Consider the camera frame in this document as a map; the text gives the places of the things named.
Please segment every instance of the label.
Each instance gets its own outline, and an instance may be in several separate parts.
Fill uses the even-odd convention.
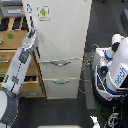
[[[117,87],[120,87],[123,81],[125,80],[128,71],[123,67],[123,65],[119,65],[116,74],[113,77],[113,81]]]
[[[2,58],[5,58],[6,56],[5,55],[1,55]]]
[[[21,10],[20,9],[13,9],[13,10],[8,10],[9,14],[21,14]]]
[[[37,7],[38,17],[40,21],[49,21],[49,7],[48,6],[39,6]]]
[[[14,38],[14,36],[13,36],[12,33],[8,33],[7,35],[8,35],[8,38],[9,38],[9,39],[13,39],[13,38]]]

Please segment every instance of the green sticker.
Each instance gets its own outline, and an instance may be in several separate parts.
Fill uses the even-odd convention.
[[[44,8],[42,8],[41,11],[40,11],[40,14],[45,17],[45,15],[47,14],[47,12],[45,11]]]
[[[9,39],[13,39],[13,38],[14,38],[14,36],[13,36],[12,33],[8,33],[7,35],[8,35],[8,38],[9,38]]]
[[[1,55],[1,57],[5,58],[6,56],[5,55]]]

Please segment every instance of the robot body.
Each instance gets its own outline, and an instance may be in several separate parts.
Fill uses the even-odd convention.
[[[128,38],[115,34],[112,46],[97,48],[92,64],[94,92],[107,105],[117,104],[128,90],[124,81],[128,75]]]

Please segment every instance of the refrigerator handle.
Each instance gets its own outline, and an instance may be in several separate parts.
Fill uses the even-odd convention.
[[[71,63],[71,61],[66,61],[63,64],[58,64],[57,62],[54,62],[54,61],[51,61],[50,63],[54,64],[54,65],[57,65],[57,66],[64,66],[64,65],[67,65],[67,64]]]

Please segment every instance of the gray floor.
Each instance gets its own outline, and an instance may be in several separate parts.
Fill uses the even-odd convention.
[[[125,3],[121,3],[121,0],[106,0],[104,4],[100,2],[100,0],[93,0],[86,53],[91,52],[92,44],[100,47],[110,46],[111,37],[115,33],[126,36],[120,23],[120,13],[128,8],[128,0],[125,0]],[[83,80],[80,80],[80,88],[87,91],[90,84],[85,80],[91,81],[89,68],[82,70],[81,79]],[[83,128],[92,128],[93,122],[90,115],[97,116],[103,128],[106,120],[101,115],[100,105],[93,97],[92,90],[87,94],[79,91],[77,99],[22,98],[19,104],[19,116],[13,128],[36,128],[40,125],[79,125]]]

